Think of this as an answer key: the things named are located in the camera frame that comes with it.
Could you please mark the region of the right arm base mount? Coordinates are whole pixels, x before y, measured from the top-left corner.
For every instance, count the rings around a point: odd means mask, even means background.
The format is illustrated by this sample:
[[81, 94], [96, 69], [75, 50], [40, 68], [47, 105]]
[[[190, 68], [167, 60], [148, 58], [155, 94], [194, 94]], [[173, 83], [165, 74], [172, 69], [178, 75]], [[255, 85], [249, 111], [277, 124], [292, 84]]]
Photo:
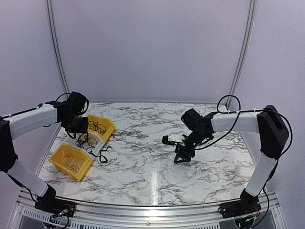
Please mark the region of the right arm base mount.
[[244, 189], [239, 200], [222, 203], [217, 211], [224, 219], [226, 219], [259, 212], [260, 210], [261, 205], [258, 195], [252, 196]]

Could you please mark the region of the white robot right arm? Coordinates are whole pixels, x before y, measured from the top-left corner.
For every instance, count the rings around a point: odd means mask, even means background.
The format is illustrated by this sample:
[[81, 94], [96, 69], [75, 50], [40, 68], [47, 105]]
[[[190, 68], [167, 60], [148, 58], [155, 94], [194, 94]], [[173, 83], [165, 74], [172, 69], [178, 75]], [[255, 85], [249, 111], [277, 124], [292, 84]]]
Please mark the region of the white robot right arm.
[[246, 131], [258, 133], [261, 143], [261, 155], [254, 173], [246, 188], [241, 193], [241, 200], [236, 203], [236, 210], [245, 214], [254, 207], [254, 197], [264, 189], [273, 176], [278, 161], [284, 153], [284, 147], [291, 136], [287, 122], [277, 112], [273, 105], [268, 105], [256, 111], [235, 111], [222, 113], [211, 112], [200, 115], [193, 108], [187, 110], [181, 117], [191, 133], [176, 143], [176, 164], [189, 162], [195, 156], [195, 151], [203, 140], [212, 137], [216, 132]]

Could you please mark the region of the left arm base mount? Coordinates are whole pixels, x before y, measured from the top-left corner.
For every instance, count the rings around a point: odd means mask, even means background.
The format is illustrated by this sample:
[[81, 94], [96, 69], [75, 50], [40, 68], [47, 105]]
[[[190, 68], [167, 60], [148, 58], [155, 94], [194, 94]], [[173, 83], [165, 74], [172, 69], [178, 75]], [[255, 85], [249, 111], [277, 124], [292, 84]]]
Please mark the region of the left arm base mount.
[[76, 203], [63, 199], [53, 198], [50, 199], [37, 197], [35, 208], [52, 213], [52, 217], [67, 216], [73, 217]]

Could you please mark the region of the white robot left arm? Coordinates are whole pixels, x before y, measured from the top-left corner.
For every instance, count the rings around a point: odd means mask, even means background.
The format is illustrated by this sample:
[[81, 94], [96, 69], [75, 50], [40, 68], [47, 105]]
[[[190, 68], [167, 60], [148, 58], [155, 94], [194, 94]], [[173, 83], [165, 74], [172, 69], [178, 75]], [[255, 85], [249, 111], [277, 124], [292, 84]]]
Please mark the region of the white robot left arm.
[[40, 129], [52, 125], [60, 125], [69, 134], [86, 133], [88, 119], [83, 115], [88, 105], [85, 95], [71, 92], [62, 102], [51, 100], [0, 118], [1, 172], [42, 198], [41, 204], [49, 212], [57, 212], [60, 201], [54, 197], [54, 189], [34, 171], [41, 159], [39, 140], [46, 140], [38, 134]]

